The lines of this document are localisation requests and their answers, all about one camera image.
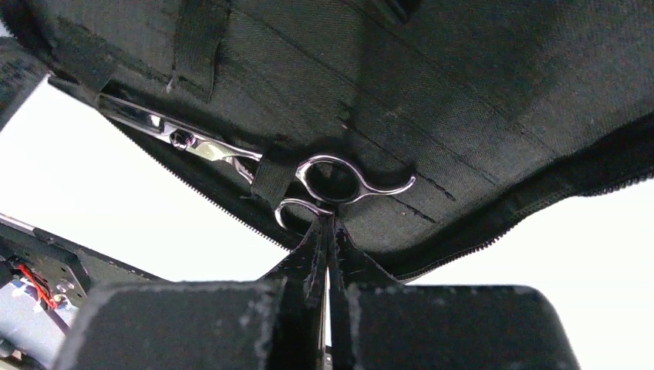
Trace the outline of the black zip tool case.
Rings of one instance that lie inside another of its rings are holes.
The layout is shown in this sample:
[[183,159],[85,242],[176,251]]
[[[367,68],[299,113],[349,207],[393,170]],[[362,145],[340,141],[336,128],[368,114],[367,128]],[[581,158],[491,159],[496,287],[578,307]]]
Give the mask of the black zip tool case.
[[569,197],[653,175],[651,1],[3,1],[52,83],[262,153],[225,162],[124,134],[285,249],[272,213],[314,153],[404,193],[341,206],[356,246],[410,281]]

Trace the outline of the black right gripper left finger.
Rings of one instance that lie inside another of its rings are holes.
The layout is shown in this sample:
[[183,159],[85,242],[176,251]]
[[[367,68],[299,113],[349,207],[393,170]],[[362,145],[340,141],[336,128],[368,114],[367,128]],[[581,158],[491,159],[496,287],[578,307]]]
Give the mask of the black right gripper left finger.
[[327,217],[254,281],[97,288],[57,369],[321,369]]

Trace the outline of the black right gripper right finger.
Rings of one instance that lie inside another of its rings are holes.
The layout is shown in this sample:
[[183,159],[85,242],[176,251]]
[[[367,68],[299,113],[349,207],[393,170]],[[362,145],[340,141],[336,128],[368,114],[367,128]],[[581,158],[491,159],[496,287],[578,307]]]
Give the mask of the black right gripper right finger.
[[337,369],[577,369],[558,313],[525,285],[406,285],[328,219]]

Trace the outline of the silver cutting scissors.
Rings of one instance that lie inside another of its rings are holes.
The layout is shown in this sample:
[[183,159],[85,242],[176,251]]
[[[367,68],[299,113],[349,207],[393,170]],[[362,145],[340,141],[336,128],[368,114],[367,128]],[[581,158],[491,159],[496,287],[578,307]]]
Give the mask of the silver cutting scissors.
[[[139,106],[115,96],[99,95],[100,112],[125,126],[166,143],[170,147],[201,158],[208,163],[225,162],[234,168],[249,185],[270,185],[273,190],[271,208],[278,225],[288,229],[285,212],[288,207],[303,207],[317,217],[334,214],[342,204],[353,204],[364,197],[390,197],[411,188],[416,177],[394,187],[377,187],[350,160],[330,153],[317,153],[297,163],[284,165],[290,174],[281,180],[271,179],[266,173],[272,169],[271,155],[232,145],[219,136],[198,132],[189,123],[155,110]],[[336,190],[325,190],[312,177],[318,165],[329,165],[341,170],[351,185],[338,185]]]

